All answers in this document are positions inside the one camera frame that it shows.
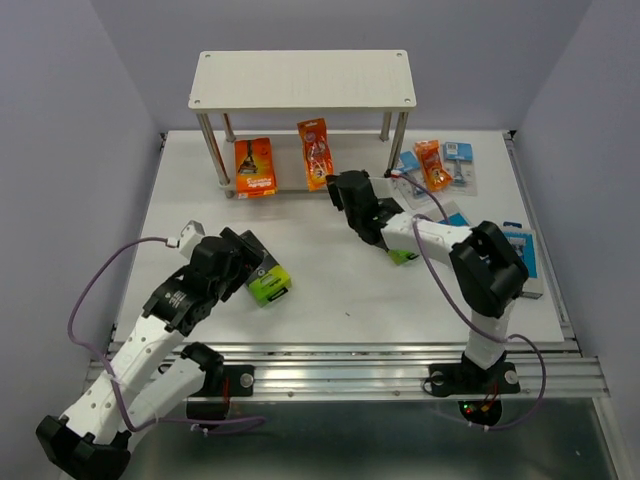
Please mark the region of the orange razor bag bottom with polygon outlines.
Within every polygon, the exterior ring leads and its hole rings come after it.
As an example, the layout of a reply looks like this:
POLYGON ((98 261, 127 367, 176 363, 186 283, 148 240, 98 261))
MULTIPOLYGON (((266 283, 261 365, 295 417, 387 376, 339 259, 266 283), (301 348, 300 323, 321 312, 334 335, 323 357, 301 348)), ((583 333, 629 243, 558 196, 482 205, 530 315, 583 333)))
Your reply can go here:
POLYGON ((325 119, 300 122, 298 134, 302 142, 307 187, 310 191, 320 190, 327 185, 327 177, 334 174, 325 119))

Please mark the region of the orange razor bag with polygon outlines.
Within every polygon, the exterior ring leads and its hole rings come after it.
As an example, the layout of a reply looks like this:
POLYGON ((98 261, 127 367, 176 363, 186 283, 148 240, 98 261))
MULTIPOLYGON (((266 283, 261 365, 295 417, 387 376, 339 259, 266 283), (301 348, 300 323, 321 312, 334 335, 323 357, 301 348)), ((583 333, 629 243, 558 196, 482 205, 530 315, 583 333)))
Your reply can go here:
POLYGON ((416 142, 414 153, 429 191, 442 191, 451 184, 453 178, 443 165, 438 140, 416 142))
POLYGON ((310 191, 320 190, 327 185, 327 177, 334 174, 325 119, 300 122, 298 134, 302 142, 307 187, 310 191))

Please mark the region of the orange razor bag top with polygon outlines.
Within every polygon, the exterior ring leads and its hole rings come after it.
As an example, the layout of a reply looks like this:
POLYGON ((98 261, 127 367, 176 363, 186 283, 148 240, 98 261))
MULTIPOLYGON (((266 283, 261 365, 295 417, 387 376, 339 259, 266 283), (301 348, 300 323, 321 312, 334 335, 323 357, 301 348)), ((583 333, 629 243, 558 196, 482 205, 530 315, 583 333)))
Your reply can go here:
POLYGON ((453 178, 443 165, 438 140, 416 142, 414 153, 429 191, 442 191, 451 184, 453 178))

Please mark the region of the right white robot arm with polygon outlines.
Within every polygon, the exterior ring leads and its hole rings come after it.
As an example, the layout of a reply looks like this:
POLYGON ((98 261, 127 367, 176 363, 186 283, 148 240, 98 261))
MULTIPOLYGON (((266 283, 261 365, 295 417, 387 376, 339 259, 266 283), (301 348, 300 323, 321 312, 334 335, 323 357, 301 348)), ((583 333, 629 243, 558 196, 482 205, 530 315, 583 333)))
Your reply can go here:
POLYGON ((423 257, 443 295, 470 329, 461 381, 472 390, 491 384, 496 378, 494 365, 505 353, 510 313, 529 278, 526 265, 502 230, 489 221, 474 227, 454 226, 447 220, 410 214, 395 199, 379 197, 365 171, 329 175, 326 183, 333 205, 361 240, 387 252, 423 257), (455 304, 434 262, 453 270, 470 317, 455 304))

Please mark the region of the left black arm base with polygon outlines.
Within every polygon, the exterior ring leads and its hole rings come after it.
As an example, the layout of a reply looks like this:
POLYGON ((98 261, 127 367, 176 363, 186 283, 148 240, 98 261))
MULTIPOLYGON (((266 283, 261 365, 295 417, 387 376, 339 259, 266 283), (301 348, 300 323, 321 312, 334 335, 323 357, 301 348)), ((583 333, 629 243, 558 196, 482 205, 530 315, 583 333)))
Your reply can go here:
POLYGON ((227 364, 224 356, 207 345, 194 342, 183 348, 180 357, 193 360, 205 373, 192 398, 251 397, 255 382, 255 367, 250 364, 227 364))

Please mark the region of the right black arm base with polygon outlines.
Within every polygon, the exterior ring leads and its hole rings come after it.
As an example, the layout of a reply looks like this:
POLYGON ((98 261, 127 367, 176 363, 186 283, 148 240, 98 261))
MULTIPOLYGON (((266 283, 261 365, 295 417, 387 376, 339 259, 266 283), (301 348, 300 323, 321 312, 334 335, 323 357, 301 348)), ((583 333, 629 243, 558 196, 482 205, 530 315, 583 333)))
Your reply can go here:
POLYGON ((459 362, 430 365, 422 389, 436 398, 446 398, 486 393, 517 394, 521 386, 511 362, 499 361, 487 370, 473 363, 459 362))

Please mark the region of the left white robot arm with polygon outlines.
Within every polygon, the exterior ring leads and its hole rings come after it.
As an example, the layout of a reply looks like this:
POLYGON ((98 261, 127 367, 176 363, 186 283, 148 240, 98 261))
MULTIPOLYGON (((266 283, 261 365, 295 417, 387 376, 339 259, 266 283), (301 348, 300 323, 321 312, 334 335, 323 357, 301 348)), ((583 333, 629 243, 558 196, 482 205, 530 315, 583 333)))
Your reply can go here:
POLYGON ((229 389, 223 356, 186 339, 264 255, 230 228, 208 236, 197 222, 163 242, 185 264, 156 287, 115 356, 99 359, 103 370, 81 397, 36 428, 49 461, 73 479, 120 478, 147 431, 170 422, 182 400, 229 389))

